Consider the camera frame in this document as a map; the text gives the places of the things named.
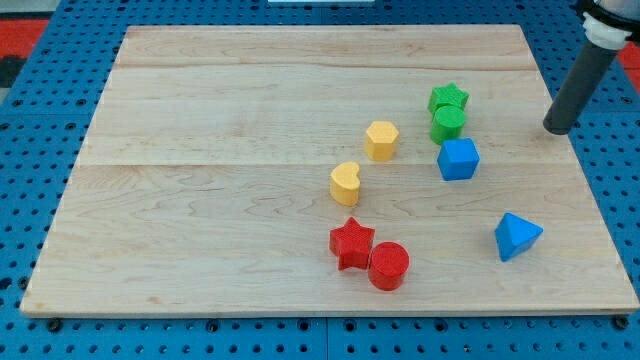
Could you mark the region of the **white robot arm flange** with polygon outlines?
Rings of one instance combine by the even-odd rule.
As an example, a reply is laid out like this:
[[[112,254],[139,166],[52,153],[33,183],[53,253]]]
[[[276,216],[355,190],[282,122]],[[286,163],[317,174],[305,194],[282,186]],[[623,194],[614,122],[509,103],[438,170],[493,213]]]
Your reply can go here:
[[[577,0],[587,39],[607,50],[639,45],[639,0]]]

